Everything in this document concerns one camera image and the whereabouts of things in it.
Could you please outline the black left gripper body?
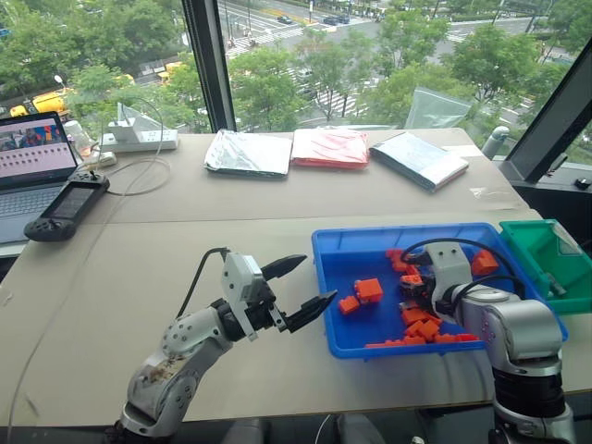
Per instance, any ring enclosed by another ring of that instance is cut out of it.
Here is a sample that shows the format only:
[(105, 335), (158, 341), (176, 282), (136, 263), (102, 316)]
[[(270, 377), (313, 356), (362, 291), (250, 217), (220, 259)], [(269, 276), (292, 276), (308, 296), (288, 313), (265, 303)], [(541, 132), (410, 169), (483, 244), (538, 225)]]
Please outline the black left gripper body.
[(270, 327), (276, 327), (280, 332), (287, 329), (284, 315), (276, 306), (276, 299), (264, 278), (256, 276), (245, 296), (245, 314), (254, 331)]

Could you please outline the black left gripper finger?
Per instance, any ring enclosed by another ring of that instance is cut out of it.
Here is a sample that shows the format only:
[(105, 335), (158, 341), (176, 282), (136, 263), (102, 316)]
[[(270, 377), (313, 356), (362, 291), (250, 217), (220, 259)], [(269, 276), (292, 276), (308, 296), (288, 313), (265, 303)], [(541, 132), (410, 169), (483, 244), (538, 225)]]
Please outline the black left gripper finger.
[(292, 254), (279, 258), (261, 268), (262, 276), (265, 280), (281, 278), (290, 273), (306, 258), (305, 254)]
[(315, 321), (332, 303), (338, 292), (332, 290), (319, 294), (301, 305), (301, 308), (285, 318), (286, 329), (294, 333)]

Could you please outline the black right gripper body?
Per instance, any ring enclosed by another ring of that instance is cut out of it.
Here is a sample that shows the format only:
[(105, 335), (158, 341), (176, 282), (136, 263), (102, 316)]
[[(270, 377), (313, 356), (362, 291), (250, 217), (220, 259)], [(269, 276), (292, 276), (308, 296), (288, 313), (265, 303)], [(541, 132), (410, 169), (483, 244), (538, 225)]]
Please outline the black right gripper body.
[(438, 316), (432, 304), (436, 281), (432, 274), (423, 271), (419, 265), (407, 265), (400, 277), (401, 297), (415, 301), (418, 308), (430, 315)]

